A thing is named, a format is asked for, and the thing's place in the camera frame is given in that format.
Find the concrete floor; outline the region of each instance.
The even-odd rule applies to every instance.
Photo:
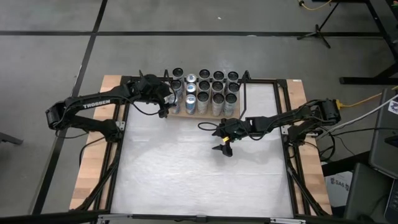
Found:
[[[308,3],[312,7],[319,4]],[[0,30],[92,30],[100,0],[3,0]],[[385,3],[375,8],[392,30]],[[234,30],[312,31],[330,7],[310,12],[294,0],[109,0],[102,31]],[[362,4],[341,4],[325,31],[375,32]],[[0,36],[0,131],[24,139],[21,146],[0,144],[0,216],[24,215],[54,140],[44,111],[71,93],[89,37]],[[371,77],[393,62],[380,38],[294,37],[97,37],[80,94],[97,92],[103,75],[162,74],[165,68],[189,72],[249,70],[254,78],[302,79],[308,100],[337,98],[346,104],[379,93],[384,86],[344,86],[340,76]],[[363,114],[378,100],[341,111],[343,121]],[[91,116],[92,111],[85,111]],[[370,116],[346,129],[374,126]],[[68,135],[79,133],[71,130]],[[355,153],[369,149],[372,132],[344,135]],[[78,152],[86,138],[65,141],[44,212],[68,210],[78,173]],[[327,138],[318,142],[324,149]],[[349,156],[341,143],[333,160]]]

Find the white paper sheet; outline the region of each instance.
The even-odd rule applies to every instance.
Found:
[[[248,84],[247,96],[245,116],[277,114],[272,85]],[[131,107],[111,212],[293,217],[279,129],[260,141],[232,143],[234,155],[226,157],[211,149],[221,138],[197,128],[204,121],[220,122],[160,119]]]

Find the can top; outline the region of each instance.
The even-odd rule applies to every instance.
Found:
[[[187,99],[185,101],[189,104],[192,104],[192,103],[196,102],[196,100],[197,100],[197,98],[194,95],[188,94]]]
[[[207,94],[207,92],[200,92],[200,93],[198,94],[198,100],[199,100],[199,101],[205,102],[205,101],[207,101],[208,99],[209,99],[209,94]]]
[[[213,96],[213,101],[215,103],[222,103],[222,102],[224,102],[224,96],[221,93],[216,93]]]
[[[236,100],[238,100],[238,98],[235,96],[235,94],[230,93],[225,96],[225,101],[228,103],[235,103]]]
[[[196,90],[197,90],[197,86],[196,86],[195,84],[189,83],[189,84],[187,85],[187,91],[188,91],[188,92],[193,93],[193,92],[196,91]]]
[[[238,78],[239,78],[239,75],[236,72],[229,72],[228,73],[228,79],[229,80],[235,81],[235,80],[238,80]]]
[[[202,81],[199,83],[199,88],[207,91],[210,88],[210,83],[208,81]]]
[[[173,80],[170,84],[174,90],[179,89],[181,87],[180,80]]]
[[[196,82],[196,80],[197,80],[197,77],[194,74],[189,74],[187,76],[187,82],[189,82],[189,83]]]
[[[221,82],[213,82],[213,84],[211,86],[216,91],[220,91],[224,88],[224,85]]]
[[[177,104],[178,103],[178,98],[176,99],[175,97],[174,97],[174,94],[171,94],[170,96],[169,96],[169,100],[168,100],[168,102],[169,102],[169,104]]]
[[[183,73],[184,73],[184,71],[182,70],[182,68],[173,69],[173,75],[175,77],[180,77],[180,76],[182,76]]]
[[[230,83],[228,85],[228,89],[233,92],[233,93],[237,93],[239,91],[239,85],[237,83]]]
[[[214,78],[215,80],[222,80],[222,79],[224,79],[224,73],[221,72],[221,71],[217,71],[217,72],[215,72],[215,73],[213,74],[213,78]]]
[[[200,72],[199,72],[199,76],[200,76],[201,78],[208,78],[208,77],[210,77],[210,72],[209,72],[209,70],[207,70],[207,69],[202,69],[202,70],[200,70]]]

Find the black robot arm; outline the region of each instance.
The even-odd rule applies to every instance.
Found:
[[[245,121],[236,118],[222,119],[217,126],[214,136],[221,137],[225,145],[219,145],[213,149],[221,150],[224,155],[233,155],[230,143],[249,137],[255,141],[260,140],[265,134],[274,128],[304,121],[298,126],[292,125],[288,129],[289,142],[302,142],[305,135],[321,126],[331,126],[340,121],[335,100],[312,100],[301,107],[271,117],[249,117]]]
[[[117,142],[121,138],[121,128],[112,119],[98,121],[91,118],[77,116],[77,112],[108,104],[134,102],[154,103],[159,105],[160,118],[167,117],[170,105],[165,97],[172,94],[168,84],[162,82],[155,75],[141,76],[140,80],[119,85],[110,91],[86,96],[69,97],[59,101],[49,108],[45,114],[50,129],[63,130],[73,127],[85,131],[99,131],[108,142]]]

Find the can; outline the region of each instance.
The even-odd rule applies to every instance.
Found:
[[[193,83],[193,84],[197,83],[197,77],[194,74],[189,74],[187,76],[187,84],[190,84],[190,83]]]
[[[224,114],[225,116],[232,116],[235,110],[236,101],[238,98],[236,95],[230,93],[225,96],[225,104],[224,104]]]
[[[207,106],[209,104],[209,94],[206,92],[198,93],[197,109],[199,114],[207,113]]]
[[[196,96],[197,95],[197,86],[193,83],[187,85],[185,90],[185,94],[188,96],[189,94]]]
[[[207,94],[210,94],[210,83],[208,81],[201,81],[198,84],[198,91],[199,92],[204,91]]]
[[[227,91],[230,83],[232,83],[232,82],[237,83],[238,78],[239,78],[239,75],[236,72],[229,72],[228,75],[226,76],[225,90]]]
[[[185,110],[187,114],[194,114],[195,113],[195,104],[197,102],[197,98],[194,95],[187,95],[185,99]]]
[[[224,85],[222,82],[213,82],[213,84],[211,84],[211,97],[216,93],[223,93],[223,90]]]
[[[228,85],[228,89],[227,89],[227,91],[226,91],[226,94],[228,95],[228,94],[230,94],[230,93],[235,94],[235,95],[238,95],[238,93],[239,93],[239,84],[237,84],[237,83],[230,83],[230,84]]]
[[[221,93],[214,94],[212,102],[213,116],[219,116],[224,106],[224,95]]]
[[[208,81],[210,82],[210,72],[207,69],[202,69],[199,72],[199,82]]]
[[[169,104],[172,105],[172,106],[169,108],[169,111],[171,111],[171,113],[173,113],[173,114],[178,114],[178,113],[180,112],[180,110],[181,110],[181,108],[180,108],[180,102],[179,102],[179,100],[178,100],[178,97],[177,97],[177,99],[175,99],[175,98],[174,98],[174,94],[171,94],[171,95],[169,96],[168,102],[169,102]]]
[[[213,82],[214,81],[219,81],[219,82],[224,82],[224,73],[221,71],[217,71],[213,74]]]
[[[182,84],[182,88],[184,88],[184,71],[182,70],[182,68],[175,68],[173,69],[173,79],[174,80],[180,80],[181,84]]]
[[[170,86],[174,90],[175,94],[177,95],[177,98],[179,100],[182,100],[182,83],[180,80],[173,80],[170,83]]]

